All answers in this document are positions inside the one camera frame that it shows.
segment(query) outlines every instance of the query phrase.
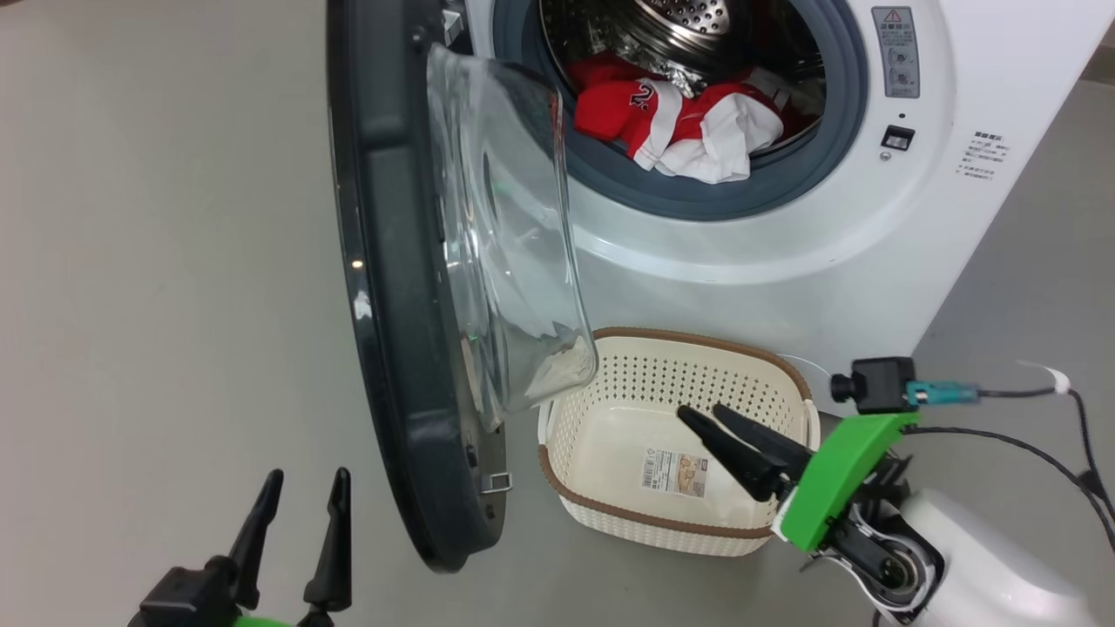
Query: floor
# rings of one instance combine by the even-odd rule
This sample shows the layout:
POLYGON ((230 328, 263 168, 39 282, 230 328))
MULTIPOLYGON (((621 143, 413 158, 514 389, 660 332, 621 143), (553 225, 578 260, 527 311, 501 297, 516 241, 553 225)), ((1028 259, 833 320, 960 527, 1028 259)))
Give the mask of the floor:
MULTIPOLYGON (((370 444, 343 307, 320 7, 107 6, 27 0, 0 18, 0 83, 21 96, 0 98, 0 206, 23 210, 0 211, 0 623, 126 624, 168 567, 227 550, 272 467, 287 482, 260 614, 293 623, 343 464, 357 583, 341 627, 870 624, 849 577, 798 573, 786 546, 708 559, 578 525, 530 427, 508 430, 502 542, 459 576, 429 572, 370 444)), ((1045 383, 1019 358, 1065 370, 1109 476, 1113 117, 1115 87, 1077 87, 915 355, 928 377, 1004 387, 1045 383)), ((1002 430, 1083 467, 1064 401, 925 421, 1002 430)), ((995 443, 923 437, 909 443, 915 484, 1115 615, 1115 560, 1063 479, 995 443)))

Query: white plastic basket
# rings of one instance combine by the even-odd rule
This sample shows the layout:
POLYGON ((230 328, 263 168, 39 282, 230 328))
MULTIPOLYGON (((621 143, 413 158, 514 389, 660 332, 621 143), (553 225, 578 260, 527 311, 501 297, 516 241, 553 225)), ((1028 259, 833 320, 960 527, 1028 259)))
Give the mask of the white plastic basket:
POLYGON ((707 337, 632 328, 595 337, 592 384, 539 414, 539 461, 565 510, 598 531, 675 551, 736 557, 762 547, 774 499, 752 499, 676 412, 710 415, 721 403, 816 450, 821 425, 801 374, 772 353, 707 337), (662 470, 686 464, 681 455, 687 470, 707 470, 673 491, 650 483, 676 475, 662 470))

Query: black cable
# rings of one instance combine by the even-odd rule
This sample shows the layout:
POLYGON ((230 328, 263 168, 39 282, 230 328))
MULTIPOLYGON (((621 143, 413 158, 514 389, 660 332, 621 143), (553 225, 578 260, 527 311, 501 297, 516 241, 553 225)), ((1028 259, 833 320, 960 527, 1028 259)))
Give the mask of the black cable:
POLYGON ((1107 491, 1107 486, 1104 485, 1104 481, 1099 478, 1096 456, 1092 453, 1092 435, 1088 434, 1088 413, 1084 409, 1084 398, 1075 389, 1069 389, 1068 395, 1073 397, 1073 401, 1076 401, 1076 413, 1080 417, 1080 438, 1084 440, 1084 457, 1088 461, 1088 470, 1096 476, 1096 483, 1099 484, 1099 493, 1096 496, 1104 502, 1107 513, 1112 517, 1112 521, 1115 521, 1115 507, 1112 507, 1111 492, 1107 491))
POLYGON ((1049 396, 1050 394, 1056 394, 1057 389, 1053 387, 1041 387, 1038 389, 981 389, 979 395, 982 398, 1035 398, 1037 396, 1049 396))
POLYGON ((1115 551, 1115 529, 1113 529, 1113 525, 1115 525, 1115 523, 1109 523, 1107 521, 1107 517, 1104 515, 1104 511, 1099 508, 1099 504, 1096 503, 1096 500, 1093 499, 1093 493, 1090 490, 1088 490, 1087 485, 1085 485, 1084 482, 1080 481, 1078 476, 1073 474, 1073 471, 1065 467, 1065 464, 1054 459, 1053 455, 1046 453, 1045 451, 1038 448, 1037 446, 1034 446, 1032 444, 1022 442, 1021 440, 1011 437, 1009 435, 1002 435, 1001 433, 993 433, 990 431, 979 431, 975 428, 946 427, 946 426, 910 426, 902 430, 903 435, 922 435, 929 433, 949 433, 949 434, 976 435, 979 437, 988 437, 991 440, 998 440, 999 442, 1006 442, 1007 444, 1011 444, 1014 446, 1018 446, 1019 448, 1029 451, 1030 453, 1034 453, 1038 457, 1041 457, 1046 463, 1057 469, 1057 471, 1060 472, 1060 474, 1065 475, 1066 479, 1073 482, 1073 485, 1075 485, 1077 489, 1080 490, 1080 492, 1084 493, 1084 496, 1088 500, 1088 504, 1092 505, 1092 509, 1096 511, 1096 515, 1099 517, 1099 521, 1104 525, 1104 532, 1107 534, 1107 543, 1111 544, 1112 551, 1115 551))
MULTIPOLYGON (((1053 387, 1041 387, 1038 389, 1024 389, 1024 390, 1002 390, 1002 389, 981 389, 979 395, 982 398, 1035 398, 1037 396, 1048 396, 1055 394, 1056 388, 1053 387)), ((1107 486, 1104 485, 1103 479, 1099 476, 1099 467, 1096 465, 1096 456, 1092 452, 1092 435, 1088 433, 1088 414, 1084 408, 1084 397, 1080 393, 1075 389, 1069 389, 1068 395, 1073 397, 1076 402, 1076 413, 1080 418, 1080 438, 1084 441, 1084 456, 1088 462, 1088 470, 1096 478, 1096 483, 1099 486, 1098 493, 1093 490, 1086 490, 1089 494, 1095 494, 1096 498, 1104 504, 1107 510, 1107 514, 1111 517, 1113 523, 1115 523, 1115 505, 1112 504, 1111 492, 1107 491, 1107 486)))

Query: laundry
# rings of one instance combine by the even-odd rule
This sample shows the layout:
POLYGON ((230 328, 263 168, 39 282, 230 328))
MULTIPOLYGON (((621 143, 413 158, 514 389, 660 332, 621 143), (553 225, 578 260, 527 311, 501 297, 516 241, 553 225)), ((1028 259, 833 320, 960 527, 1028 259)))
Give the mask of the laundry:
POLYGON ((750 153, 796 135, 823 113, 823 96, 757 67, 697 98, 610 52, 569 71, 583 87, 576 131, 622 141, 643 170, 710 184, 748 179, 750 153))

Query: warning label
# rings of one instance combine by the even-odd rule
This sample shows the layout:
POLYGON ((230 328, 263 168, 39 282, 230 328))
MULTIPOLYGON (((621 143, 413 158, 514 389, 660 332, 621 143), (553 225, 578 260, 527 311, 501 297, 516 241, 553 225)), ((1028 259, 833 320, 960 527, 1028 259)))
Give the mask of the warning label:
POLYGON ((910 7, 875 7, 871 9, 871 17, 875 20, 875 32, 879 35, 886 97, 920 97, 921 62, 913 11, 910 7))
POLYGON ((642 456, 641 485, 657 492, 705 498, 708 459, 689 453, 647 448, 642 456))
POLYGON ((977 131, 968 139, 956 173, 979 181, 995 181, 995 175, 1010 154, 1002 135, 977 131))

